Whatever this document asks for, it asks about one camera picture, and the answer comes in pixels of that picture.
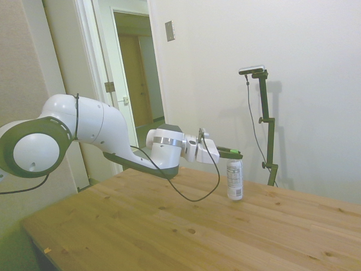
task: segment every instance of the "green stand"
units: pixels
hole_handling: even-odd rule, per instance
[[[275,118],[270,117],[268,113],[268,100],[267,100],[267,89],[266,79],[268,77],[267,70],[263,72],[252,74],[252,78],[258,78],[259,90],[261,91],[261,105],[262,105],[262,116],[259,118],[258,123],[268,123],[268,142],[267,142],[267,161],[262,162],[263,168],[271,169],[270,176],[268,178],[268,185],[274,186],[278,165],[273,163],[273,149],[275,141]]]

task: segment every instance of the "gray band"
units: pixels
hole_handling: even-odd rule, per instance
[[[183,143],[180,140],[166,138],[166,137],[153,137],[153,143],[160,143],[165,145],[171,145],[176,147],[182,147]]]

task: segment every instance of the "wood grain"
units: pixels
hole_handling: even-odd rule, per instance
[[[173,182],[196,199],[217,176],[181,168]],[[234,202],[225,177],[192,203],[128,169],[23,226],[59,270],[361,270],[361,206],[246,181]]]

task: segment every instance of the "white wall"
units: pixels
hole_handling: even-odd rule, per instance
[[[244,154],[246,180],[267,183],[245,78],[237,74],[241,67],[264,64],[270,116],[276,117],[279,185],[361,203],[359,1],[154,0],[149,5],[168,123],[192,134],[207,128],[217,145]],[[176,36],[171,42],[164,27],[169,20]],[[257,80],[250,81],[250,101],[266,151]],[[223,174],[225,167],[221,163]]]
[[[147,78],[149,98],[153,119],[164,117],[162,97],[158,80],[158,71],[152,37],[139,37],[140,49],[142,51],[144,73]]]
[[[75,2],[44,0],[44,3],[67,94],[98,99]],[[81,148],[89,178],[104,181],[114,175],[112,163],[100,149],[90,144],[81,144]]]

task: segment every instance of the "light switch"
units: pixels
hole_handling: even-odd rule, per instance
[[[168,41],[175,40],[173,21],[169,21],[165,23],[165,32],[167,34]]]

